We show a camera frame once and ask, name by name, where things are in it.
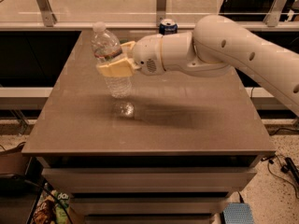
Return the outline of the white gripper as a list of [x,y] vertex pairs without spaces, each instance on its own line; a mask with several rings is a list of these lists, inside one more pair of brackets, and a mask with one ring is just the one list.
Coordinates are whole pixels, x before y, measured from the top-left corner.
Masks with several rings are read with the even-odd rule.
[[104,77],[131,77],[136,70],[146,76],[157,76],[164,72],[161,59],[162,35],[147,35],[137,42],[121,44],[122,51],[132,58],[121,58],[96,65]]

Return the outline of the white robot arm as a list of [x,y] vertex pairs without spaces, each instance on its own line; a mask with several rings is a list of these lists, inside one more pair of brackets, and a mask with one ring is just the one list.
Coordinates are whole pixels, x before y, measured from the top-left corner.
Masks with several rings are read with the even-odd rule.
[[232,66],[299,115],[299,54],[223,16],[205,16],[191,32],[148,35],[124,46],[122,58],[97,66],[100,74],[130,77],[139,71],[157,76],[178,71],[193,77],[218,77]]

